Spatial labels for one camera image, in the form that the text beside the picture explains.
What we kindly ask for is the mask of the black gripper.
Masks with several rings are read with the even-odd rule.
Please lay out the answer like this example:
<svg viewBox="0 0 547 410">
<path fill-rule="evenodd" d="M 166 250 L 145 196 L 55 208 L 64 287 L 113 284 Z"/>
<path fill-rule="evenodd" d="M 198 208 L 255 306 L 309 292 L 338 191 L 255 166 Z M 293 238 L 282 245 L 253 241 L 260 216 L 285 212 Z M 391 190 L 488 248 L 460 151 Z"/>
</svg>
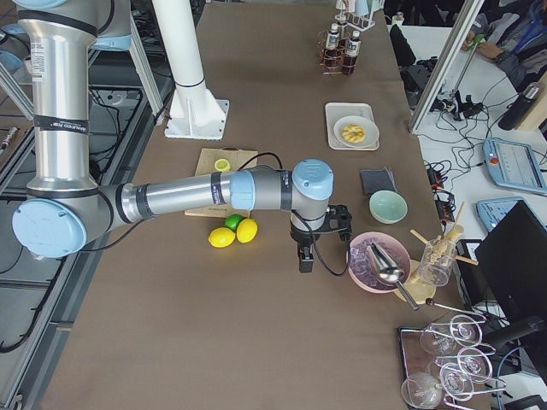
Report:
<svg viewBox="0 0 547 410">
<path fill-rule="evenodd" d="M 299 272 L 312 272 L 314 256 L 312 244 L 322 234 L 337 233 L 340 240 L 348 245 L 351 240 L 352 215 L 345 205 L 331 205 L 316 219 L 305 218 L 296 210 L 291 211 L 291 238 L 297 243 Z"/>
</svg>

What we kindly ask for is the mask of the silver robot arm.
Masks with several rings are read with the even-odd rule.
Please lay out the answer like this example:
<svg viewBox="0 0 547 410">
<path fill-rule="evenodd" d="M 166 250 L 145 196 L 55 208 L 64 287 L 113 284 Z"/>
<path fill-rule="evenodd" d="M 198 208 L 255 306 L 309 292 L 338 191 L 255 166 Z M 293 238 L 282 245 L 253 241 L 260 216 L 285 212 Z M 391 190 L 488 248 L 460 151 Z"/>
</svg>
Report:
<svg viewBox="0 0 547 410">
<path fill-rule="evenodd" d="M 19 1 L 17 11 L 31 46 L 36 173 L 12 226 L 31 252 L 60 258 L 120 226 L 224 204 L 289 212 L 301 272 L 319 256 L 321 234 L 336 232 L 349 242 L 350 213 L 329 202 L 333 172 L 316 159 L 291 171 L 256 166 L 162 184 L 99 185 L 89 171 L 88 51 L 129 49 L 131 6 Z"/>
</svg>

